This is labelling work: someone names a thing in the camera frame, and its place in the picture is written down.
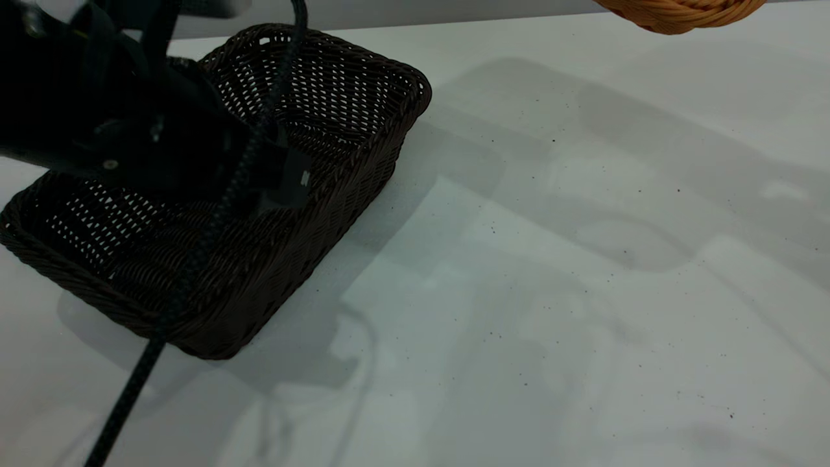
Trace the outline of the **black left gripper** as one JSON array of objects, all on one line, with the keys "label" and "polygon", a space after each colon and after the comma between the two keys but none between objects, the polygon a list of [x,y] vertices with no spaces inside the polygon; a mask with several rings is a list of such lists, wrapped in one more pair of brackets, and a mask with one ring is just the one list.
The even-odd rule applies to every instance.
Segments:
[{"label": "black left gripper", "polygon": [[[232,115],[204,68],[170,57],[165,82],[137,83],[122,119],[103,126],[100,181],[175,201],[217,202],[231,186],[252,138]],[[311,157],[269,144],[254,165],[258,212],[300,209],[311,188]]]}]

